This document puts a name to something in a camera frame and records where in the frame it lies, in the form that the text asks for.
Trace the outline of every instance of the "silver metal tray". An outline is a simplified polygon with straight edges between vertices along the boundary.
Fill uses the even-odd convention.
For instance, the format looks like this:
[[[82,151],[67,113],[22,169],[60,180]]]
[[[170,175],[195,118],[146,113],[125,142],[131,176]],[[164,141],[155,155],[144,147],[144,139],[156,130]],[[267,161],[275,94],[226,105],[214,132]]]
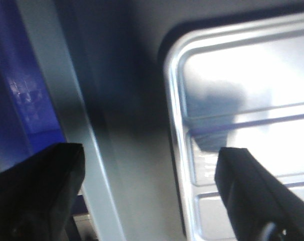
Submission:
[[[304,14],[191,32],[165,75],[189,241],[235,240],[214,183],[220,147],[248,148],[304,200]]]

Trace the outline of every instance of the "gray surface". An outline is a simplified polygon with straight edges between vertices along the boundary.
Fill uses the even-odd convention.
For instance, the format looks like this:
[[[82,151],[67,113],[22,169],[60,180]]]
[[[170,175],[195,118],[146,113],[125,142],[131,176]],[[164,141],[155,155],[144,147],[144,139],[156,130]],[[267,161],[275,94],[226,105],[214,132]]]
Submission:
[[[17,1],[40,70],[68,142],[82,143],[82,186],[100,240],[125,240],[74,66],[51,1]]]
[[[220,147],[248,148],[304,200],[304,14],[191,32],[165,72],[188,240],[235,240]]]
[[[124,17],[118,15],[122,8],[111,14],[115,3],[91,3],[75,3],[72,12],[78,12],[72,28],[77,36],[65,38],[53,2],[18,1],[64,134],[68,141],[84,145],[86,178],[82,192],[98,238],[184,240],[166,129],[166,103],[160,106],[155,98],[163,93],[162,79],[157,72],[134,75],[136,70],[131,65],[135,60],[128,56],[131,51],[116,46],[120,45],[118,38],[127,36],[126,30],[118,31],[118,21]],[[67,21],[74,20],[67,16]],[[63,24],[63,30],[68,36],[67,25]],[[73,42],[78,37],[81,45]],[[122,47],[124,52],[115,51]],[[144,85],[138,83],[142,78]],[[159,78],[159,84],[153,83],[153,78]],[[131,81],[134,89],[129,87]],[[129,102],[128,96],[138,103]]]

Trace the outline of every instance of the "blue surface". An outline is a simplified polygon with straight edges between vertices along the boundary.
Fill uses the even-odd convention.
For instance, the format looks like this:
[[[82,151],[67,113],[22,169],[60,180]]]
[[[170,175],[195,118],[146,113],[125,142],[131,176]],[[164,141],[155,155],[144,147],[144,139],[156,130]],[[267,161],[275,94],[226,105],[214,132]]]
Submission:
[[[29,155],[52,143],[65,142],[14,0],[0,0],[0,81],[5,88],[0,94],[0,111],[8,114],[0,117],[0,128],[13,132],[13,126],[20,126],[11,145],[22,145],[22,131]],[[22,156],[13,157],[12,163]]]

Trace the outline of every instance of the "black plastic part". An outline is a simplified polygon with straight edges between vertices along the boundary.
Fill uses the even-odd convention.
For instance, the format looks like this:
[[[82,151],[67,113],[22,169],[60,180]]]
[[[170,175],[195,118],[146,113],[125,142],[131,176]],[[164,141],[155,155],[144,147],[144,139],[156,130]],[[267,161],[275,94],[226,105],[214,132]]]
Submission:
[[[304,241],[304,202],[247,149],[221,148],[215,181],[239,241],[257,241],[269,222],[287,230],[286,241]]]
[[[0,173],[0,241],[59,240],[85,176],[81,144],[56,144]]]

